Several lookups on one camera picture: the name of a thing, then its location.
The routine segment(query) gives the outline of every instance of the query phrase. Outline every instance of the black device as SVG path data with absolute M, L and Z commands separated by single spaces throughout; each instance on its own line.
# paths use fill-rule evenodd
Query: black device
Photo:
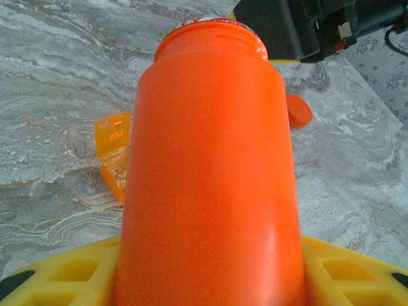
M 319 62 L 385 27 L 408 29 L 408 0 L 241 0 L 235 18 L 262 39 L 270 60 Z

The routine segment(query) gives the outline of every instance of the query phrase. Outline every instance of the crumbs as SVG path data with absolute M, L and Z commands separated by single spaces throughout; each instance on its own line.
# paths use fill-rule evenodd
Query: crumbs
M 124 189 L 126 186 L 126 177 L 128 176 L 128 164 L 119 164 L 116 168 L 110 170 L 110 174 L 118 187 Z

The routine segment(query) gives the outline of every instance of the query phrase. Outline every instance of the gray marble surface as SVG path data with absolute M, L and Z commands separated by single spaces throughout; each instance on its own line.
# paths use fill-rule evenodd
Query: gray marble surface
M 93 124 L 133 111 L 178 22 L 235 0 L 0 0 L 0 278 L 120 233 Z M 292 132 L 302 231 L 408 268 L 408 132 L 343 57 L 278 67 L 314 111 Z
M 360 38 L 344 55 L 386 103 L 393 114 L 408 127 L 408 58 L 389 49 L 386 29 Z M 392 33 L 392 43 L 408 52 L 408 31 Z

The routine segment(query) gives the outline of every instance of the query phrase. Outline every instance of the orange plastic bottle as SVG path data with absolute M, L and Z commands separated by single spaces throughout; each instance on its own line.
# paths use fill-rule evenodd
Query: orange plastic bottle
M 136 94 L 116 306 L 304 305 L 282 77 L 230 20 L 169 34 Z

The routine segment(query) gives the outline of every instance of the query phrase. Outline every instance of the bottle neck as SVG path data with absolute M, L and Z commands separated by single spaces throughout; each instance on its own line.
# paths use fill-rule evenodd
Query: bottle neck
M 226 18 L 192 21 L 175 29 L 160 44 L 154 62 L 169 55 L 209 48 L 232 49 L 268 62 L 260 38 L 246 26 Z

